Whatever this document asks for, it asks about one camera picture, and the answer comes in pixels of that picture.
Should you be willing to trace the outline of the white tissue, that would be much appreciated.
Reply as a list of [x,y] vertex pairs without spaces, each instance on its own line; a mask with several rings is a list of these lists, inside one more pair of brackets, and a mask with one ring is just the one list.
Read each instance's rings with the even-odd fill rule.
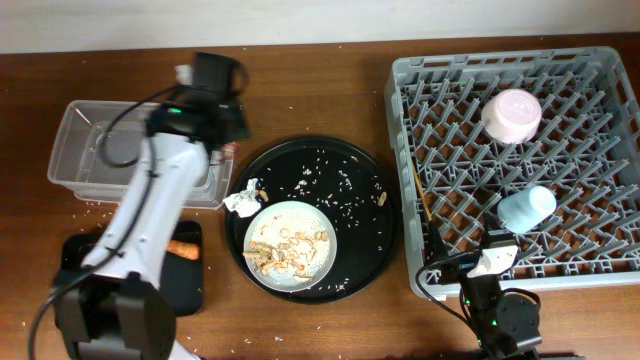
[[261,209],[260,202],[256,199],[258,180],[249,179],[244,190],[231,194],[223,200],[223,204],[230,212],[235,212],[240,218],[247,218],[256,214]]

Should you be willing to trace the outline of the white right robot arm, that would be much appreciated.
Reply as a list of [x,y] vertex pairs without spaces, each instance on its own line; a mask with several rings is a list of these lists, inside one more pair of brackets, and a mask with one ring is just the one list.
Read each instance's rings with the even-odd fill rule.
[[540,297],[524,289],[504,289],[499,280],[516,263],[519,246],[514,235],[488,227],[477,248],[450,255],[435,223],[430,222],[427,242],[431,254],[415,280],[431,270],[452,276],[460,285],[461,311],[446,306],[422,284],[417,285],[420,292],[474,333],[483,358],[537,359],[536,347],[542,342]]

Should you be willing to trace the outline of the light blue cup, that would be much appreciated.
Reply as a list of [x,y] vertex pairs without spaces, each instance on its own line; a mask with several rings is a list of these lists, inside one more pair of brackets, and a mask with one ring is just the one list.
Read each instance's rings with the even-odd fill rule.
[[553,214],[556,207],[556,198],[551,190],[533,186],[502,199],[498,203],[497,215],[508,231],[524,234]]

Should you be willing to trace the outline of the wooden chopstick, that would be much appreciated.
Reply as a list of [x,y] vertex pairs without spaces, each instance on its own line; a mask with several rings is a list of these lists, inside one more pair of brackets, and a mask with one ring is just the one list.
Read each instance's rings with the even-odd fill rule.
[[411,168],[412,168],[414,183],[415,183],[415,186],[417,188],[417,193],[418,193],[418,195],[420,197],[420,200],[421,200],[424,212],[425,212],[425,216],[427,218],[427,221],[429,223],[431,223],[433,221],[432,214],[431,214],[431,211],[429,209],[429,206],[428,206],[428,203],[427,203],[427,199],[426,199],[426,195],[425,195],[425,192],[424,192],[420,177],[419,177],[418,172],[416,170],[416,166],[415,166],[415,164],[413,162],[411,162]]

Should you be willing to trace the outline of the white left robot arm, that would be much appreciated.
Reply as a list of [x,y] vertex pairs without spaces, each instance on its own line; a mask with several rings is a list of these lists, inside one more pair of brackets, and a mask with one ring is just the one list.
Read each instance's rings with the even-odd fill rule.
[[192,359],[159,292],[166,249],[211,153],[248,137],[238,91],[176,85],[145,121],[137,165],[105,231],[75,271],[56,274],[28,339],[47,309],[72,359]]

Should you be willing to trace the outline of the orange carrot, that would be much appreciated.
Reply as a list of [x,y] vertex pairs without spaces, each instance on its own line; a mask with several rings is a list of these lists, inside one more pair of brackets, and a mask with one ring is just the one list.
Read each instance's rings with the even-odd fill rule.
[[197,244],[171,240],[166,251],[181,258],[195,261],[200,258],[201,250]]

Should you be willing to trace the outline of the grey plate with food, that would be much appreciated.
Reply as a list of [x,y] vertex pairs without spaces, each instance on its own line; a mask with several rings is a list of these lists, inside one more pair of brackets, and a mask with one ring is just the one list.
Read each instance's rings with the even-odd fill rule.
[[337,236],[327,216],[312,205],[285,201],[253,218],[241,255],[260,285],[294,293],[319,284],[333,266],[337,250]]

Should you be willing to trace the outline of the red snack wrapper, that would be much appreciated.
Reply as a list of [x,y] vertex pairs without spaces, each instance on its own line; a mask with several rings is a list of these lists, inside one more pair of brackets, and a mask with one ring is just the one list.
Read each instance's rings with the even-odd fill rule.
[[231,142],[231,143],[225,144],[221,149],[223,158],[225,160],[233,160],[239,148],[240,148],[240,145],[237,142]]

